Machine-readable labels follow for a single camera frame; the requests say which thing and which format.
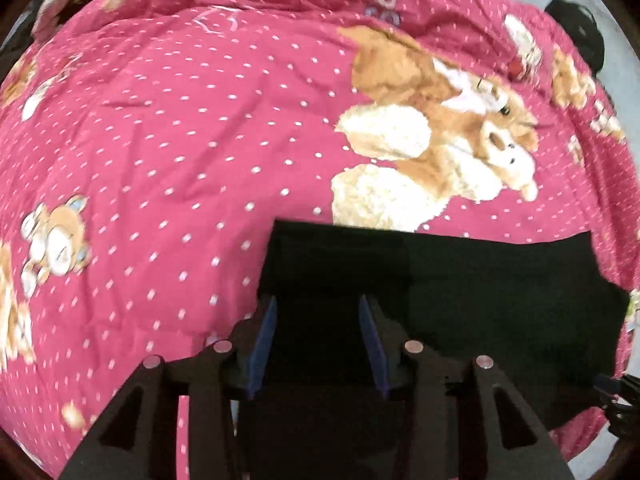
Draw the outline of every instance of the round pin joint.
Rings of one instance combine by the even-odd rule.
[[[409,354],[419,354],[424,350],[424,345],[420,341],[409,339],[409,341],[404,343],[404,349],[409,352]]]
[[[228,339],[221,339],[220,341],[216,341],[213,343],[213,349],[219,354],[226,354],[231,352],[231,349],[234,347],[233,343]]]
[[[494,360],[488,355],[481,355],[476,358],[476,364],[481,367],[482,370],[488,370],[489,368],[493,368]]]
[[[161,362],[162,359],[159,355],[150,355],[149,357],[145,357],[145,360],[142,361],[142,365],[148,370],[151,370],[152,368],[157,368]]]

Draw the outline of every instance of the folded black garment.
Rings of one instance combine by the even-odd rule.
[[[350,332],[354,301],[373,294],[409,336],[441,354],[491,356],[549,429],[598,405],[593,379],[613,373],[628,305],[628,294],[600,276],[590,233],[514,245],[283,221],[259,293],[277,295],[286,319],[304,327],[304,344],[322,344],[328,333],[344,342],[333,349],[341,364],[285,356],[302,383],[323,374],[370,380],[366,367],[354,373],[366,357]]]

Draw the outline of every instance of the grey floor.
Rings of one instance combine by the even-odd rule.
[[[544,9],[551,0],[519,0]],[[618,117],[626,130],[636,167],[640,163],[640,60],[626,40],[620,26],[601,0],[571,0],[583,4],[593,12],[605,41],[606,58],[599,79],[606,87],[618,112]],[[629,365],[630,373],[640,376],[640,337],[636,338]],[[604,430],[591,447],[570,462],[576,480],[586,480],[606,461],[615,437]]]

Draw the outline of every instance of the blanket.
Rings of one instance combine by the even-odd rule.
[[[638,286],[622,126],[511,0],[95,0],[9,74],[0,146],[0,424],[53,476],[146,355],[251,316],[274,218],[591,232],[601,275]],[[553,435],[570,458],[603,423]]]

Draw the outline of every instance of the polka dot fabric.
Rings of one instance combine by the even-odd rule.
[[[331,223],[331,179],[371,162],[334,125],[367,102],[351,87],[356,46],[337,27],[379,25],[366,15],[375,0],[124,0],[108,10],[104,1],[27,52],[36,73],[0,110],[0,239],[12,248],[20,301],[30,257],[22,220],[40,203],[87,199],[91,260],[37,286],[37,361],[10,362],[0,378],[2,427],[53,476],[82,439],[64,406],[80,410],[87,430],[146,355],[181,358],[227,335],[255,307],[273,219]],[[550,103],[554,44],[585,69],[561,29],[509,0],[397,0],[395,12],[402,30],[482,76],[506,77],[516,54],[507,13],[545,54],[540,83],[514,85],[540,122],[538,198],[455,198],[419,231],[527,244],[590,230],[603,275],[637,286],[640,193],[628,149],[590,129],[592,101],[567,111]],[[606,102],[601,89],[596,98]],[[585,168],[567,149],[574,135]],[[619,371],[629,346],[625,335]],[[186,419],[184,404],[181,479]],[[601,426],[586,413],[554,437],[571,457]]]

